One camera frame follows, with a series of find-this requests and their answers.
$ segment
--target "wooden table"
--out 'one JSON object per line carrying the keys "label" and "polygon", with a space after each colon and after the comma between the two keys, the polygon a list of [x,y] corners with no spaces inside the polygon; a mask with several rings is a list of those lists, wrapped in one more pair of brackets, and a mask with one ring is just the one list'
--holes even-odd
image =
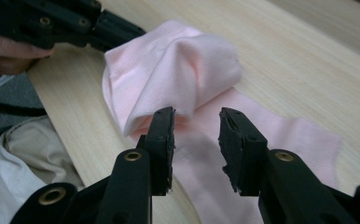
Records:
{"label": "wooden table", "polygon": [[[147,31],[177,19],[223,36],[248,71],[236,88],[272,112],[303,117],[338,133],[339,189],[360,185],[360,4],[353,0],[103,0],[105,8]],[[84,183],[109,175],[133,145],[105,106],[104,56],[68,45],[29,72]],[[180,186],[154,199],[155,223],[195,223]]]}

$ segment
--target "light wood surface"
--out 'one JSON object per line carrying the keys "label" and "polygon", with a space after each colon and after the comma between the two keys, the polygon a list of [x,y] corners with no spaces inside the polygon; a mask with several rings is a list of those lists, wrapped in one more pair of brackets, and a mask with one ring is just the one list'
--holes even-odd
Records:
{"label": "light wood surface", "polygon": [[[303,117],[338,133],[339,189],[360,185],[360,4],[352,0],[104,0],[105,8],[147,31],[177,19],[223,36],[248,71],[236,88],[274,113]],[[29,72],[86,185],[109,175],[133,147],[104,104],[103,54],[60,45]],[[178,185],[154,199],[155,223],[195,223]]]}

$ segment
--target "brass screw insert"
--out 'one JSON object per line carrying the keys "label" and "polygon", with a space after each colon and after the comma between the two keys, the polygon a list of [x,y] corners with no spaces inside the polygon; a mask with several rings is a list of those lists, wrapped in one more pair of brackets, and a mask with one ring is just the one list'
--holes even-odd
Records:
{"label": "brass screw insert", "polygon": [[276,152],[275,156],[277,159],[281,161],[293,161],[294,157],[287,152]]}
{"label": "brass screw insert", "polygon": [[63,187],[52,188],[44,192],[39,198],[38,202],[41,205],[50,205],[60,201],[66,195],[66,189]]}
{"label": "brass screw insert", "polygon": [[142,154],[140,152],[129,152],[125,155],[126,161],[137,161],[142,158]]}
{"label": "brass screw insert", "polygon": [[48,17],[42,17],[40,18],[40,24],[42,25],[50,25],[51,24],[51,20]]}
{"label": "brass screw insert", "polygon": [[86,19],[80,19],[79,21],[78,21],[78,24],[80,25],[80,26],[87,26],[88,25],[88,21],[86,20]]}

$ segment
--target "gray cloth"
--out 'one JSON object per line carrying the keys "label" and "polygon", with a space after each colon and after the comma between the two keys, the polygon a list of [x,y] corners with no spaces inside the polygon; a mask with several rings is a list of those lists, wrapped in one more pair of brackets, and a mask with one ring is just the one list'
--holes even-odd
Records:
{"label": "gray cloth", "polygon": [[[0,103],[43,108],[26,74],[15,76],[0,87]],[[28,118],[0,113],[0,128],[17,124]]]}
{"label": "gray cloth", "polygon": [[36,190],[53,182],[83,188],[48,117],[14,126],[0,138],[0,224],[9,223]]}

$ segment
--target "beige fabric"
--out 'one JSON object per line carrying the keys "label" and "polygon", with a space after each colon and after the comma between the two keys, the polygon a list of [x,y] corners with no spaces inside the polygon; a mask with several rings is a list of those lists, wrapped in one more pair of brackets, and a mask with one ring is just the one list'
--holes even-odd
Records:
{"label": "beige fabric", "polygon": [[24,121],[5,133],[3,146],[46,184],[83,183],[47,116]]}

